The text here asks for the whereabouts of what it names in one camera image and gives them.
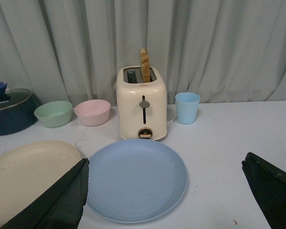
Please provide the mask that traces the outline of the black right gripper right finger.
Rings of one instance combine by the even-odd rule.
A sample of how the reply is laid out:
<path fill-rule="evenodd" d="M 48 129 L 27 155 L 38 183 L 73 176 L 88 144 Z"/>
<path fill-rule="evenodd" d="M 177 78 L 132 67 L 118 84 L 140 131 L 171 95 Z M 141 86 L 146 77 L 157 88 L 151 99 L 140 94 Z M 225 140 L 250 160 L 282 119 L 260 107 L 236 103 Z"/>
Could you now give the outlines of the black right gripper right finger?
<path fill-rule="evenodd" d="M 286 229 L 286 172 L 249 152 L 242 170 L 272 229 Z"/>

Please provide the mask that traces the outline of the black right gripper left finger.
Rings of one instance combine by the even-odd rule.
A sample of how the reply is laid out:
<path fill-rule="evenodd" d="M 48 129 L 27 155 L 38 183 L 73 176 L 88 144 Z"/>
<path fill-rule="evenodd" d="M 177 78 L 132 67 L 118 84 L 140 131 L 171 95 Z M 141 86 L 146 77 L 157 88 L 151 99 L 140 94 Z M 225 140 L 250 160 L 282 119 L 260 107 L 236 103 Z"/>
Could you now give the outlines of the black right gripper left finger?
<path fill-rule="evenodd" d="M 76 229 L 88 195 L 89 160 L 82 159 L 2 229 Z"/>

